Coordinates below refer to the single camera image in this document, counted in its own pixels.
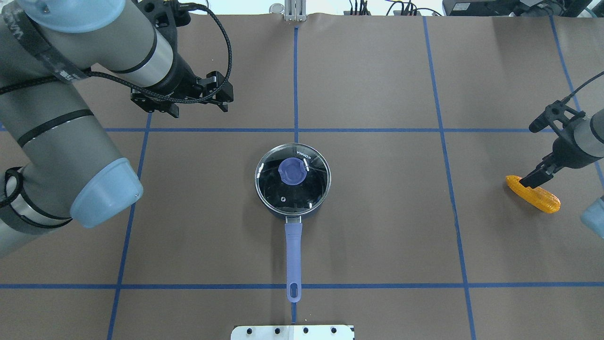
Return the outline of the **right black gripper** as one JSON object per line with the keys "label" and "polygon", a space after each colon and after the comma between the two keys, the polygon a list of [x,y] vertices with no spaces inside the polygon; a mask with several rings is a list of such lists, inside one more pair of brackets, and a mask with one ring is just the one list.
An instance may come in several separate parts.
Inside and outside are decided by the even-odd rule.
{"label": "right black gripper", "polygon": [[562,168],[580,169],[587,166],[587,153],[576,143],[575,129],[585,122],[585,113],[570,108],[565,102],[555,101],[529,125],[532,133],[550,127],[557,134],[552,152],[544,157],[535,170],[519,180],[523,187],[538,188],[550,181]]}

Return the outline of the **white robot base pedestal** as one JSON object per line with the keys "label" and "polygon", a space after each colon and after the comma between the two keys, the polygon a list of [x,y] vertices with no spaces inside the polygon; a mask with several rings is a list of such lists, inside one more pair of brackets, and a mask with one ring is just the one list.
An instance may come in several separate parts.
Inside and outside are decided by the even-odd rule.
{"label": "white robot base pedestal", "polygon": [[351,325],[249,325],[237,326],[231,340],[355,340]]}

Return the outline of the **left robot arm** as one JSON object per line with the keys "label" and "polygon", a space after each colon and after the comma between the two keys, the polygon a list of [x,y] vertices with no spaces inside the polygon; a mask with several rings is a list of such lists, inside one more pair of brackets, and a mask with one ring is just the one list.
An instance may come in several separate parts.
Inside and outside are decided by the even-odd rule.
{"label": "left robot arm", "polygon": [[[225,75],[195,75],[177,28],[205,11],[228,51]],[[178,0],[9,0],[1,6],[1,122],[29,159],[1,173],[1,256],[71,221],[93,228],[144,189],[74,86],[91,77],[125,85],[152,113],[232,102],[233,52],[208,6]]]}

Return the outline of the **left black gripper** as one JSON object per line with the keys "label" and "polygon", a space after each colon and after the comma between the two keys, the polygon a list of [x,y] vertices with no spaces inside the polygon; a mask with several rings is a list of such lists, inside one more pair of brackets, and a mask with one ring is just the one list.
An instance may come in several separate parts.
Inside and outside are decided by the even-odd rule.
{"label": "left black gripper", "polygon": [[[180,100],[196,100],[206,95],[211,97],[202,103],[217,105],[223,112],[228,111],[228,104],[235,98],[232,84],[219,71],[211,71],[205,78],[185,75],[176,88],[166,94]],[[137,90],[130,90],[130,100],[145,112],[159,111],[179,118],[179,107],[175,102],[153,98]]]}

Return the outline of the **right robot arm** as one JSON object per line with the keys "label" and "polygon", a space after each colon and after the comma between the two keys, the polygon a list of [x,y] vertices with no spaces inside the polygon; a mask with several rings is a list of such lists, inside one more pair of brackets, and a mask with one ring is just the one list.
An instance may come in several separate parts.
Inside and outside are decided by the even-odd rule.
{"label": "right robot arm", "polygon": [[604,157],[603,112],[589,118],[582,110],[555,101],[529,125],[532,133],[551,127],[557,134],[552,152],[546,155],[535,170],[519,180],[523,187],[536,189],[552,180],[563,168],[581,169]]}

